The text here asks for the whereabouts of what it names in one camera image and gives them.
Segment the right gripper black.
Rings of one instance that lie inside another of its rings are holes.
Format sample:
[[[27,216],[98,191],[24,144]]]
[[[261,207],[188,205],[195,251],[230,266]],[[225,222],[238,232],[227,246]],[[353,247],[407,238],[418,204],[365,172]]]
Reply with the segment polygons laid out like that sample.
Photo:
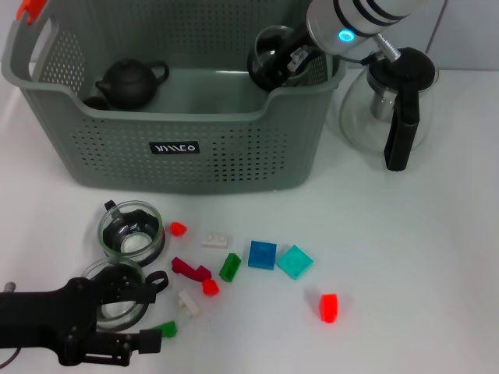
[[[296,27],[274,55],[273,70],[276,81],[286,81],[303,72],[310,60],[306,50],[312,43],[307,26]]]

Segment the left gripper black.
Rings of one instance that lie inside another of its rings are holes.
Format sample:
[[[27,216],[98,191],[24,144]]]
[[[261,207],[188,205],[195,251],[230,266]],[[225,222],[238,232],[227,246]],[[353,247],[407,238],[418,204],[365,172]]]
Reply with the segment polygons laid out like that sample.
[[[46,348],[61,365],[82,362],[128,366],[134,351],[161,351],[161,331],[139,333],[96,332],[97,304],[156,301],[156,287],[130,283],[119,271],[95,277],[97,286],[73,278],[55,291],[1,293],[1,348]]]

